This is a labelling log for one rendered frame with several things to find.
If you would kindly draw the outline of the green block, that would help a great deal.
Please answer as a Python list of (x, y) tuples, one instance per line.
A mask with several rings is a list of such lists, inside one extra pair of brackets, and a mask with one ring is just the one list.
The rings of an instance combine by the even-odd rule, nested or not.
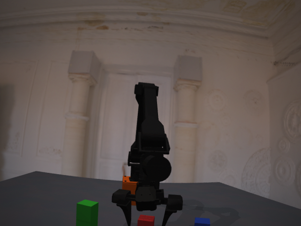
[(89, 200), (83, 200), (77, 203), (76, 218), (91, 222), (98, 217), (98, 203)]
[(76, 226), (98, 226), (98, 217), (91, 222), (76, 219)]

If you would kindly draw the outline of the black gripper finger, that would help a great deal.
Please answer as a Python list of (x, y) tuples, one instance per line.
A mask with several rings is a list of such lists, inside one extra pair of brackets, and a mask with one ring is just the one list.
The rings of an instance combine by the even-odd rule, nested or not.
[(123, 212), (124, 212), (124, 215), (125, 215), (125, 218), (126, 218), (126, 221), (127, 221), (127, 225), (128, 226), (131, 226), (131, 201), (129, 201), (126, 205), (123, 205), (123, 204), (116, 204), (117, 206), (119, 206)]
[(162, 223), (162, 226), (165, 226), (169, 217), (171, 216), (172, 213), (176, 213), (177, 211), (176, 210), (170, 210), (170, 209), (167, 209), (167, 206), (166, 206), (166, 210), (165, 210), (165, 214), (164, 214), (164, 218), (163, 218), (163, 223)]

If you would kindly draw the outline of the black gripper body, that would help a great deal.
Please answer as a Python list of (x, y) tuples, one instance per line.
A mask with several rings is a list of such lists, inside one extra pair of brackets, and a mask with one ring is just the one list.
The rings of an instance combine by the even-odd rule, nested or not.
[[(149, 186), (152, 182), (148, 176), (140, 175), (138, 182), (142, 182), (143, 186)], [(159, 189), (159, 182), (155, 182), (157, 189)], [(164, 198), (167, 209), (182, 210), (183, 200), (181, 195), (169, 194), (168, 198)], [(129, 201), (135, 202), (135, 194), (131, 194), (131, 190), (119, 189), (112, 195), (112, 202), (126, 205)]]

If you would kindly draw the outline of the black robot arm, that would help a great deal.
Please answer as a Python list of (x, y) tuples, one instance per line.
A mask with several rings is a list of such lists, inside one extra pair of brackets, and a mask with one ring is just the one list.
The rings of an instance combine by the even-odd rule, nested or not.
[[(135, 190), (138, 211), (154, 211), (157, 205), (165, 203), (164, 189), (157, 189), (155, 182), (164, 181), (171, 173), (171, 164), (163, 157), (169, 154), (170, 146), (164, 126), (158, 120), (158, 89), (155, 84), (139, 82), (134, 90), (139, 106), (135, 141), (127, 163), (131, 166), (129, 181), (138, 183)], [(153, 181), (149, 186), (143, 186), (142, 182), (138, 182), (139, 174)]]

